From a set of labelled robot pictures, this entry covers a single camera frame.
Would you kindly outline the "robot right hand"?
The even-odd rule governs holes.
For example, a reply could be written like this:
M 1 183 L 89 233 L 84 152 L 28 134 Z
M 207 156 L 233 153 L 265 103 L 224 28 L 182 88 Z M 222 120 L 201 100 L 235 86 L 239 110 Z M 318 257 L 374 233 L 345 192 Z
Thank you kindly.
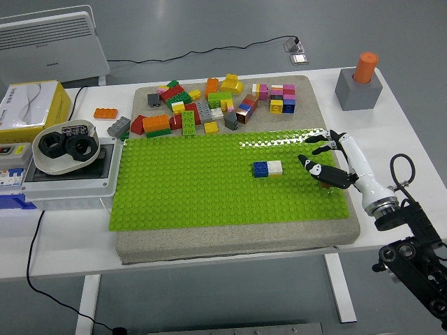
M 305 142 L 317 143 L 322 140 L 328 143 L 313 150 L 313 155 L 339 150 L 343 153 L 349 170 L 346 172 L 329 165 L 321 165 L 300 154 L 299 161 L 313 178 L 341 189 L 355 186 L 362 194 L 362 207 L 368 216 L 380 218 L 397 210 L 398 200 L 395 192 L 376 180 L 372 168 L 352 136 L 329 130 L 317 133 L 307 138 Z

